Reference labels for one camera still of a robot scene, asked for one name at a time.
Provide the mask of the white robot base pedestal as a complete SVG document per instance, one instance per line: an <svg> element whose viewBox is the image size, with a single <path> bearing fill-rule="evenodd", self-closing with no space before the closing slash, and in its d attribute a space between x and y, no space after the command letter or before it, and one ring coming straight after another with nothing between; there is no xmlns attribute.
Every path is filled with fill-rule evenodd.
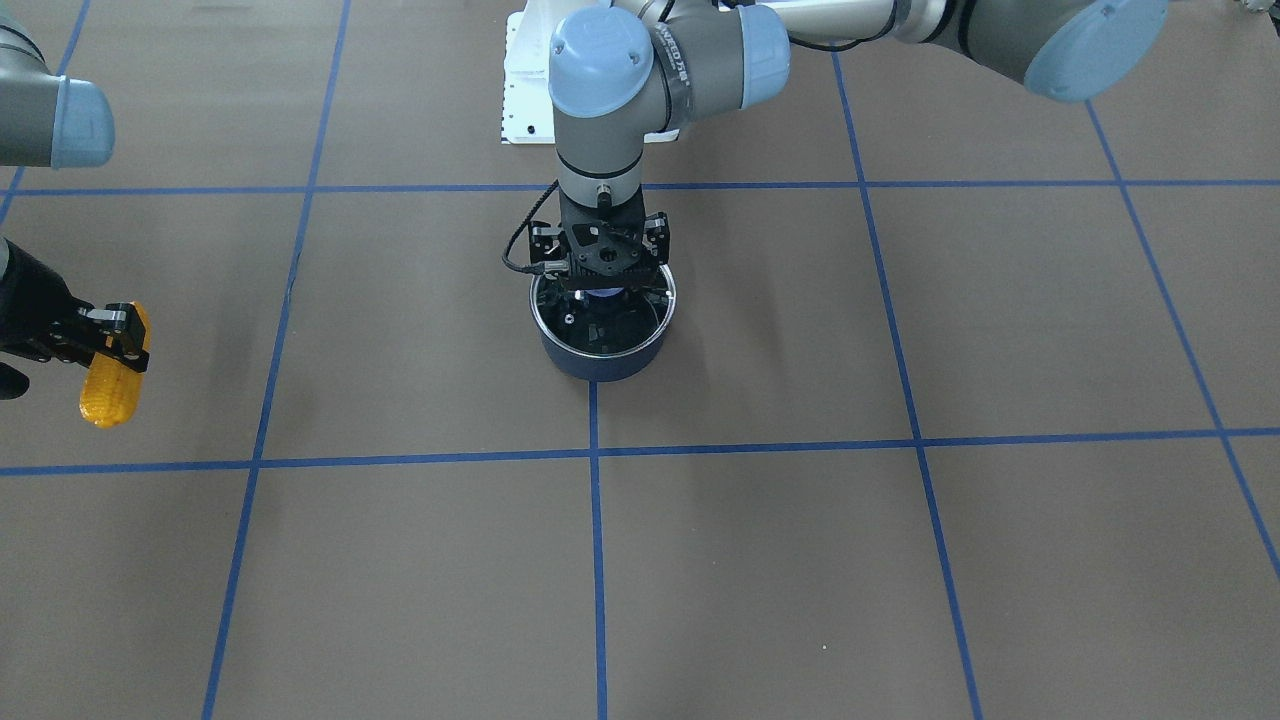
<svg viewBox="0 0 1280 720"><path fill-rule="evenodd" d="M632 100L657 67L652 22L611 1L529 1L506 22L500 138L550 145L553 111L600 117Z"/></svg>

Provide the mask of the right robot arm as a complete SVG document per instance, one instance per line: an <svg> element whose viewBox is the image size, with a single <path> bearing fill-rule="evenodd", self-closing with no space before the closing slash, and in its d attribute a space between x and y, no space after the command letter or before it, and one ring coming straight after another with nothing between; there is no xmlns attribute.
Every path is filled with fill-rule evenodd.
<svg viewBox="0 0 1280 720"><path fill-rule="evenodd" d="M58 74L9 6L1 10L1 160L4 167L101 167L111 159L115 122L105 92ZM87 370L82 400L129 398L148 369L151 329L140 304L97 307L63 277L3 240L3 354Z"/></svg>

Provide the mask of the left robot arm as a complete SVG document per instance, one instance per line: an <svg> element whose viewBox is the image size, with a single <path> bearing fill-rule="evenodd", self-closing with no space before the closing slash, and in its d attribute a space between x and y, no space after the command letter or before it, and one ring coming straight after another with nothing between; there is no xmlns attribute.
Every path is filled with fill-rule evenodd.
<svg viewBox="0 0 1280 720"><path fill-rule="evenodd" d="M644 140L755 106L796 47L933 44L1057 102L1084 102L1151 50L1166 1L590 1L545 38L564 224L639 197Z"/></svg>

